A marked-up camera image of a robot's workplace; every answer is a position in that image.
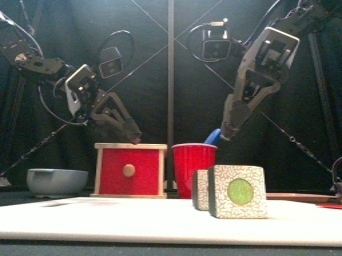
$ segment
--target black curtain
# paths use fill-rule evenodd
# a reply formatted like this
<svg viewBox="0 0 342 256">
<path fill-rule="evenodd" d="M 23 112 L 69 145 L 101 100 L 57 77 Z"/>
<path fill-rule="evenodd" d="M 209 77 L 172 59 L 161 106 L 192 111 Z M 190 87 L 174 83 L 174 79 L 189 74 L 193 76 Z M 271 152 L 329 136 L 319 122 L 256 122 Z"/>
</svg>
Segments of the black curtain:
<svg viewBox="0 0 342 256">
<path fill-rule="evenodd" d="M 205 65 L 186 50 L 190 29 L 204 23 L 229 18 L 234 38 L 245 41 L 267 11 L 268 1 L 176 0 L 176 143 L 204 142 L 221 126 L 224 104 L 233 92 L 240 59 Z M 284 1 L 271 17 L 287 15 L 297 1 Z M 136 37 L 137 51 L 125 72 L 102 81 L 102 88 L 114 90 L 144 131 L 144 143 L 168 143 L 168 0 L 49 0 L 45 2 L 37 39 L 47 58 L 59 57 L 69 64 L 96 64 L 97 49 L 105 38 L 118 30 L 129 30 Z M 38 1 L 26 1 L 29 16 L 34 19 Z M 26 28 L 19 1 L 2 0 L 0 9 Z M 324 62 L 329 102 L 321 100 L 312 45 L 308 37 L 295 59 L 291 78 L 281 91 L 260 107 L 272 120 L 303 143 L 316 157 L 332 167 L 331 132 L 323 104 L 329 104 L 335 133 L 341 132 L 341 20 L 333 19 L 317 32 Z M 130 56 L 126 38 L 114 42 L 124 58 Z M 23 81 L 5 57 L 2 64 L 2 168 L 9 167 L 63 123 L 42 107 L 35 84 L 26 82 L 17 122 L 10 122 L 17 96 Z M 70 118 L 62 93 L 54 95 L 45 88 L 51 109 Z M 285 133 L 260 111 L 244 126 L 232 142 L 220 142 L 220 164 L 259 165 L 265 168 L 269 191 L 329 192 L 332 175 L 319 162 L 299 148 Z M 67 126 L 51 142 L 10 172 L 14 184 L 26 185 L 29 168 L 71 168 L 92 173 L 94 184 L 97 151 L 101 138 L 92 127 Z"/>
</svg>

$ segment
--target white bowl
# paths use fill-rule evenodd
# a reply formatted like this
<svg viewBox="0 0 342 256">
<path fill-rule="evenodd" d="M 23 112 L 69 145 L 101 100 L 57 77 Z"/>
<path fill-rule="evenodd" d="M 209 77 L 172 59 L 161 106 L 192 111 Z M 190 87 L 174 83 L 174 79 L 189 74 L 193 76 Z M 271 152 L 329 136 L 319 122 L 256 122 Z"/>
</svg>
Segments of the white bowl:
<svg viewBox="0 0 342 256">
<path fill-rule="evenodd" d="M 83 190 L 89 172 L 67 169 L 30 169 L 27 185 L 39 198 L 73 197 Z"/>
</svg>

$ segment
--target red plastic cup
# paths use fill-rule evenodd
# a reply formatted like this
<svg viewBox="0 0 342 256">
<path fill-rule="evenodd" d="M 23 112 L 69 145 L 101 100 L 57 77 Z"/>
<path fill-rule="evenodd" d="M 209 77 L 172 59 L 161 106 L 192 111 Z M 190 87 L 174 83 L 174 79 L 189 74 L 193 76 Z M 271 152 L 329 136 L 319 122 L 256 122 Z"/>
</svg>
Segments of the red plastic cup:
<svg viewBox="0 0 342 256">
<path fill-rule="evenodd" d="M 173 146 L 174 167 L 181 199 L 192 198 L 193 174 L 216 165 L 218 147 L 204 143 L 185 143 Z"/>
</svg>

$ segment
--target green oval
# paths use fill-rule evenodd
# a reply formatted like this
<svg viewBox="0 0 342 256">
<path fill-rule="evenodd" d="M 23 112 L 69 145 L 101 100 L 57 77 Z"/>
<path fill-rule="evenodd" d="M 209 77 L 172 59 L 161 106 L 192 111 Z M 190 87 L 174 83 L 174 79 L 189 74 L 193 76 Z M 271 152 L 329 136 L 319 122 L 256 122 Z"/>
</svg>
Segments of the green oval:
<svg viewBox="0 0 342 256">
<path fill-rule="evenodd" d="M 238 205 L 250 203 L 254 197 L 253 186 L 250 182 L 242 178 L 230 182 L 228 193 L 230 200 Z"/>
</svg>

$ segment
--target red box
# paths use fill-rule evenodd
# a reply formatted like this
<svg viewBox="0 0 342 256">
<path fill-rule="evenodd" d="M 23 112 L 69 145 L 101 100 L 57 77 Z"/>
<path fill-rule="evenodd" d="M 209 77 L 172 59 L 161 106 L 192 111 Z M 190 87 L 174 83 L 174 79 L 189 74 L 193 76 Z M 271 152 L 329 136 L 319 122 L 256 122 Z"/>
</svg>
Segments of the red box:
<svg viewBox="0 0 342 256">
<path fill-rule="evenodd" d="M 165 144 L 97 143 L 93 196 L 166 198 Z"/>
</svg>

